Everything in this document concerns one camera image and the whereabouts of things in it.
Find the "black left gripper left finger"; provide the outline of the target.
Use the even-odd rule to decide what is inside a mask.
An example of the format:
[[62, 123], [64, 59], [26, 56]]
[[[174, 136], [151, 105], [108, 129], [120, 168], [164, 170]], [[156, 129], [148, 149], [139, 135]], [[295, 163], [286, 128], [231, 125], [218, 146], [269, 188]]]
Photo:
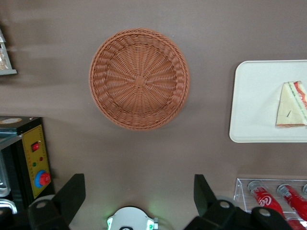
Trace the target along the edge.
[[83, 173], [75, 174], [53, 197], [53, 202], [67, 224], [70, 224], [86, 197]]

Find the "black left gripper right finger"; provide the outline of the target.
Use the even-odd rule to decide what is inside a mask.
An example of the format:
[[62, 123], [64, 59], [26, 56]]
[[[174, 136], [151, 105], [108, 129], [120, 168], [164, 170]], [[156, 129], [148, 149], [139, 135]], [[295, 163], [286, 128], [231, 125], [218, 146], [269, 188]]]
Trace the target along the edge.
[[214, 192], [202, 174], [194, 175], [193, 198], [199, 216], [203, 216], [217, 201]]

